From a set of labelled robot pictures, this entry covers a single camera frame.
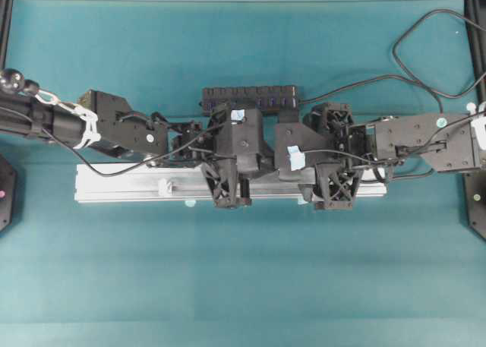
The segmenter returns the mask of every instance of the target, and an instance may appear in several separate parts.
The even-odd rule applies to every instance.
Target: teal table surface
[[[206,86],[296,84],[303,97],[399,73],[390,48],[433,8],[463,0],[149,3],[17,0],[8,65],[65,99],[89,88],[134,109],[199,115]],[[464,25],[437,16],[403,44],[426,82],[472,80]],[[416,87],[336,98],[363,116],[437,111]],[[464,112],[475,94],[444,102]],[[0,345],[483,346],[486,242],[467,226],[462,179],[389,186],[353,211],[290,200],[78,204],[76,160],[0,137],[18,169],[0,234]],[[102,160],[90,150],[92,160]],[[418,164],[418,171],[427,166]]]

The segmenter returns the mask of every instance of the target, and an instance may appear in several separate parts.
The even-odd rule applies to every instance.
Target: black metal frame
[[[0,0],[0,69],[5,68],[13,0]],[[17,172],[0,155],[0,231],[11,222]]]
[[[5,68],[13,0],[0,0],[0,69]]]
[[[464,13],[467,18],[486,27],[486,0],[465,0]],[[486,71],[486,34],[467,25],[469,47],[475,77]],[[478,101],[486,101],[484,80],[476,87]],[[469,226],[486,239],[486,171],[477,171],[462,176]]]

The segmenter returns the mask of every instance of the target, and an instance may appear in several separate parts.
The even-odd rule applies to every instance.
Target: silver linear rail
[[[130,163],[100,163],[94,167],[101,172],[116,172]],[[363,179],[375,179],[366,171]],[[300,184],[314,184],[313,169],[302,171]],[[276,172],[250,181],[252,199],[297,199],[302,201],[298,183],[279,181]],[[383,184],[361,184],[358,197],[382,197],[387,193]],[[79,203],[108,203],[122,201],[212,200],[200,169],[170,169],[140,167],[113,178],[104,178],[77,165],[76,193]]]

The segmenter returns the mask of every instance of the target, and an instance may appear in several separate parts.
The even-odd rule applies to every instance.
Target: white zip tie
[[[38,94],[36,94],[36,99],[39,100],[42,104],[63,108],[65,111],[70,112],[72,115],[76,115],[81,120],[86,122],[81,142],[73,147],[74,149],[79,150],[101,140],[101,134],[98,133],[98,130],[96,128],[98,115],[96,115],[95,112],[86,109],[76,103],[64,103],[54,93],[51,93],[47,90],[39,90]]]

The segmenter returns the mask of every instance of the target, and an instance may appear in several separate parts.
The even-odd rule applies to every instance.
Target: black cable
[[[390,181],[395,181],[395,180],[413,180],[415,178],[426,178],[428,176],[431,176],[435,173],[434,169],[430,169],[427,172],[423,172],[421,174],[407,174],[407,175],[397,175],[393,176]],[[361,180],[361,183],[363,184],[380,184],[383,183],[380,180]]]
[[[2,106],[0,106],[0,110],[3,110],[4,112],[9,112],[9,113],[14,114],[14,115],[18,115],[19,117],[26,119],[30,123],[33,123],[33,120],[28,115],[25,115],[24,113],[20,113],[16,110],[5,108],[5,107],[2,107]],[[88,160],[86,160],[79,152],[77,152],[74,148],[69,147],[67,144],[65,144],[64,142],[59,140],[54,134],[49,132],[46,128],[42,127],[42,132],[47,137],[49,137],[51,140],[56,142],[58,145],[60,145],[60,146],[64,147],[65,149],[71,151],[78,159],[81,160],[81,162],[83,162],[86,166],[88,166],[88,168],[91,171],[95,172],[99,176],[108,178],[108,177],[112,177],[112,176],[118,176],[118,175],[125,174],[126,172],[137,169],[137,168],[139,168],[143,165],[146,165],[147,163],[152,162],[152,161],[169,158],[170,156],[172,156],[172,155],[182,151],[183,149],[189,147],[190,145],[192,145],[194,142],[196,142],[199,139],[200,136],[202,136],[202,135],[204,135],[208,132],[214,131],[215,129],[221,128],[222,126],[223,125],[214,125],[213,127],[206,128],[204,131],[200,132],[197,137],[193,138],[192,140],[189,140],[188,142],[186,142],[185,144],[181,145],[180,147],[176,148],[175,150],[173,150],[171,152],[164,153],[162,155],[157,155],[157,156],[154,156],[154,157],[150,157],[149,159],[145,159],[144,161],[141,161],[141,162],[139,162],[139,163],[137,163],[133,166],[127,167],[126,169],[123,169],[123,170],[120,170],[120,171],[117,171],[117,172],[111,172],[111,173],[104,173],[104,172],[100,172],[97,169],[95,169],[90,164],[90,162]]]
[[[439,105],[439,112],[443,113],[443,105],[442,105],[442,102],[440,101],[440,98],[437,96],[437,94],[435,94],[432,90],[428,89],[422,83],[419,83],[417,81],[408,79],[407,77],[404,77],[404,76],[401,76],[401,75],[396,75],[396,74],[385,74],[385,75],[381,75],[381,76],[372,77],[372,78],[366,79],[366,80],[356,81],[355,83],[348,84],[348,85],[345,85],[343,87],[338,87],[335,90],[331,90],[329,93],[325,93],[325,94],[316,96],[315,98],[300,100],[299,103],[301,105],[317,103],[317,102],[320,102],[320,101],[322,101],[322,100],[324,100],[324,99],[326,99],[330,96],[336,95],[337,93],[341,93],[343,91],[354,89],[356,87],[363,87],[364,85],[376,83],[376,82],[382,81],[382,80],[400,80],[400,81],[405,81],[408,84],[415,85],[417,87],[421,87],[422,89],[428,91],[433,96],[433,98],[437,101],[437,104]]]
[[[463,21],[465,21],[467,24],[471,24],[474,28],[476,28],[477,30],[481,30],[483,32],[486,32],[486,28],[483,28],[481,27],[479,24],[476,24],[475,22],[471,21],[470,19],[468,19],[467,17],[464,17],[463,15],[457,13],[456,11],[453,11],[451,9],[434,9],[433,11],[429,11],[427,14],[425,14],[424,16],[422,16],[420,19],[418,19],[418,21],[416,21],[409,29],[407,29],[406,32],[404,32],[403,35],[400,36],[400,38],[398,38],[398,40],[395,42],[395,44],[393,45],[393,48],[392,48],[392,54],[393,54],[393,58],[395,59],[396,63],[401,67],[402,70],[404,70],[404,72],[407,73],[408,76],[410,76],[410,78],[412,78],[414,81],[418,82],[418,83],[421,83],[423,85],[425,85],[427,88],[429,88],[432,92],[436,93],[437,95],[439,96],[443,96],[444,98],[448,98],[448,99],[458,99],[458,98],[461,98],[463,97],[464,95],[467,95],[469,93],[471,93],[471,91],[474,90],[475,87],[477,87],[479,85],[479,83],[481,83],[481,81],[486,77],[486,72],[484,72],[482,75],[479,76],[479,78],[471,85],[469,86],[466,90],[462,91],[461,93],[459,94],[448,94],[448,93],[444,93],[442,91],[439,91],[437,89],[434,89],[433,87],[425,84],[421,79],[419,79],[413,72],[412,70],[410,70],[404,63],[403,61],[400,59],[400,57],[398,56],[398,53],[397,53],[397,50],[398,50],[398,47],[399,45],[403,42],[403,40],[408,37],[410,35],[410,33],[412,33],[414,30],[416,30],[418,28],[418,26],[420,26],[422,23],[424,23],[424,21],[426,21],[428,18],[432,17],[433,15],[435,14],[450,14],[450,15],[453,15],[454,17],[457,17]]]
[[[122,115],[120,118],[118,118],[118,121],[119,122],[123,122],[123,121],[126,121],[129,118],[138,118],[138,119],[141,119],[142,121],[145,121],[145,124],[147,125],[147,127],[149,129],[153,129],[153,121],[152,121],[152,119],[149,118],[144,113],[140,113],[140,112],[135,112],[135,111],[128,112],[127,114]]]
[[[456,11],[453,11],[453,10],[450,10],[450,9],[435,9],[433,11],[429,11],[426,15],[424,15],[420,19],[418,19],[418,21],[416,21],[409,29],[407,29],[407,31],[404,32],[404,34],[401,35],[400,38],[398,38],[398,40],[394,43],[393,48],[392,48],[393,58],[395,59],[396,63],[401,67],[401,69],[404,70],[405,73],[407,73],[408,76],[410,76],[411,79],[408,79],[407,77],[403,77],[401,75],[395,75],[395,74],[381,75],[381,76],[373,77],[371,79],[357,81],[353,84],[345,85],[345,86],[340,87],[338,89],[332,90],[329,93],[325,93],[325,94],[322,94],[320,96],[317,96],[313,99],[301,100],[300,103],[302,105],[316,103],[316,102],[319,102],[321,100],[326,99],[329,96],[335,95],[337,93],[341,93],[342,91],[346,91],[346,90],[354,89],[356,87],[361,87],[361,86],[364,86],[364,85],[372,84],[372,83],[375,83],[375,82],[381,81],[381,80],[394,79],[394,80],[405,81],[408,84],[416,85],[416,86],[421,87],[422,89],[428,91],[433,96],[433,98],[437,101],[437,103],[439,104],[440,113],[443,113],[443,105],[442,105],[442,102],[440,101],[439,96],[442,96],[442,97],[448,98],[448,99],[458,99],[458,98],[461,98],[461,97],[471,93],[471,91],[473,91],[484,80],[484,78],[486,77],[486,72],[484,72],[482,75],[480,75],[479,78],[472,85],[470,85],[466,90],[462,91],[461,93],[459,93],[459,94],[448,94],[448,93],[444,93],[442,91],[439,91],[437,89],[434,89],[433,87],[430,87],[427,84],[425,84],[399,58],[398,53],[397,53],[397,49],[398,49],[399,45],[405,40],[405,38],[407,38],[411,32],[416,30],[417,27],[420,26],[420,24],[422,24],[429,17],[431,17],[435,14],[439,14],[439,13],[451,14],[454,17],[462,19],[467,24],[471,24],[474,28],[481,30],[483,32],[486,32],[486,28],[481,27],[479,24],[476,24],[475,22],[473,22],[470,19],[468,19],[467,17],[464,17],[463,15],[457,13]]]
[[[365,159],[364,157],[353,155],[352,153],[345,152],[345,151],[338,151],[338,150],[307,150],[307,151],[302,151],[302,153],[319,153],[319,152],[336,153],[338,155],[343,155],[343,156],[346,156],[346,157],[350,157],[352,159],[359,159],[360,161],[369,163],[370,165],[383,165],[385,163],[390,163],[390,161],[388,159],[374,161],[372,159]]]

